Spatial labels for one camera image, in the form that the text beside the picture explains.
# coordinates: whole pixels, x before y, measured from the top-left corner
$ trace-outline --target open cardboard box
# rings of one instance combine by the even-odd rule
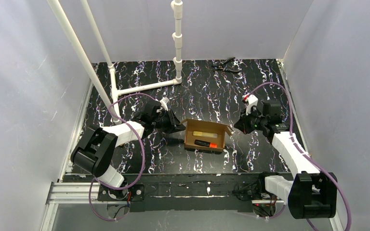
[[[232,129],[230,126],[225,124],[219,124],[215,122],[208,122],[196,119],[185,119],[181,124],[186,122],[185,129],[185,148],[208,150],[215,152],[223,152],[225,148],[225,135],[226,133],[231,136]],[[198,137],[194,136],[194,131],[210,132],[218,134],[217,138],[208,138],[208,137]],[[216,143],[216,148],[204,147],[195,144],[195,140],[202,140],[207,142]]]

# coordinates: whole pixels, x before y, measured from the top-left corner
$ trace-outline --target plier handle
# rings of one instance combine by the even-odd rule
[[[235,57],[227,58],[225,61],[220,61],[218,64],[212,65],[213,71],[223,71],[223,72],[231,72],[231,73],[239,73],[240,70],[231,70],[229,68],[226,68],[226,65],[233,61]]]

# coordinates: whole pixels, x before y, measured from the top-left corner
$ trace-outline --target black marble surface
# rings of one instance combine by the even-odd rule
[[[239,74],[211,71],[216,60],[185,61],[183,82],[177,86],[143,91],[160,100],[170,99],[168,106],[179,120],[194,118],[220,122],[233,126],[245,108],[242,95],[263,82],[283,84],[276,60],[235,60],[232,68],[241,68]],[[171,61],[119,62],[115,63],[119,89],[141,86],[157,81],[170,80],[175,75]],[[98,65],[97,74],[111,98],[111,82],[106,63]],[[255,93],[259,99],[281,101],[284,121],[288,120],[286,95],[276,86],[268,85]],[[132,112],[141,110],[148,98],[132,97],[120,104],[120,113],[126,120]],[[101,101],[95,88],[92,90],[87,108],[82,134],[87,125],[111,126],[111,115]],[[301,138],[297,126],[294,132]],[[230,173],[230,172],[283,172],[288,168],[261,132],[244,135],[235,129],[225,140],[225,150],[221,154],[189,151],[184,149],[185,132],[162,134],[157,131],[144,139],[146,164],[144,173],[184,174],[184,173]],[[122,173],[138,173],[141,167],[139,142],[126,143],[116,148],[112,165]],[[86,173],[73,166],[72,173]]]

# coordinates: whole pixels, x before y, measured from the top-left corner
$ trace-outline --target white wall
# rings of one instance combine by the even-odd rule
[[[315,0],[284,62],[310,152],[343,186],[351,230],[370,230],[370,1]]]
[[[313,0],[183,0],[183,59],[283,58]],[[105,62],[79,0],[60,1],[92,62]],[[90,0],[112,61],[172,60],[171,0]]]
[[[0,231],[39,230],[88,83],[46,1],[0,1]]]

